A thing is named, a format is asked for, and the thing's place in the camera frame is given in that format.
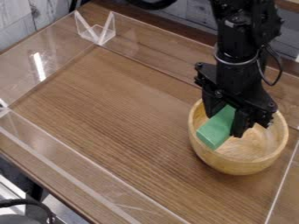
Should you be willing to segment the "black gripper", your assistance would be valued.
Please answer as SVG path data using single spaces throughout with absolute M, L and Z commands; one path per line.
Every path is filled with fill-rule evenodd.
M 228 104 L 234 108 L 229 134 L 241 138 L 257 123 L 268 128 L 277 110 L 269 93 L 262 88 L 265 60 L 256 59 L 244 65 L 197 62 L 193 82 L 201 87 L 206 117 L 213 117 Z

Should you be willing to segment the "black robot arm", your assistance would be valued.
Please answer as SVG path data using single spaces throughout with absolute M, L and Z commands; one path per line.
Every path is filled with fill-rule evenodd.
M 217 25 L 216 63 L 194 64 L 193 82 L 201 88 L 208 117 L 225 106 L 234 108 L 228 134 L 241 137 L 256 124 L 266 127 L 277 111 L 262 86 L 277 81 L 265 76 L 266 58 L 280 60 L 269 42 L 280 35 L 284 20 L 273 0 L 209 0 Z

